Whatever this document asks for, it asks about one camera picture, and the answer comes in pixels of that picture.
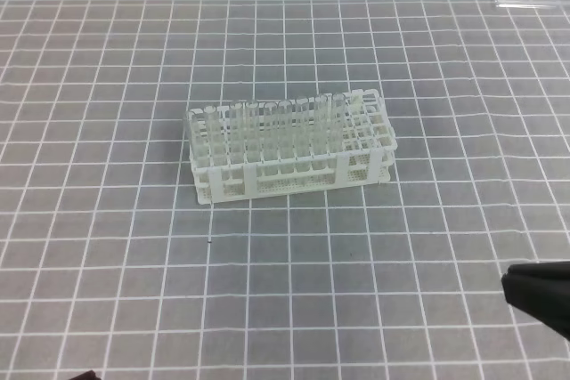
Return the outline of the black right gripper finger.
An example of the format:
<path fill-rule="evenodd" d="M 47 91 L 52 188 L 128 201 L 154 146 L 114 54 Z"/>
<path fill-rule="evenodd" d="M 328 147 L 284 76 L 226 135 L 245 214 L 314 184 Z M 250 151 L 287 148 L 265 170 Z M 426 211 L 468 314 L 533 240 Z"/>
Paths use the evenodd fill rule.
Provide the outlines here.
<path fill-rule="evenodd" d="M 508 304 L 569 339 L 569 261 L 510 265 L 501 285 Z"/>

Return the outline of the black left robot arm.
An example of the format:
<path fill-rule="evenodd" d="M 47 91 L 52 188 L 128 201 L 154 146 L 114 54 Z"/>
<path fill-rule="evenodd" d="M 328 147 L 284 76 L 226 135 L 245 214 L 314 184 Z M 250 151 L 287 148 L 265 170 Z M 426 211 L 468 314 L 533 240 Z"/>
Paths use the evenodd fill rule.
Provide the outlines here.
<path fill-rule="evenodd" d="M 80 375 L 72 377 L 70 380 L 101 380 L 93 370 L 86 371 Z"/>

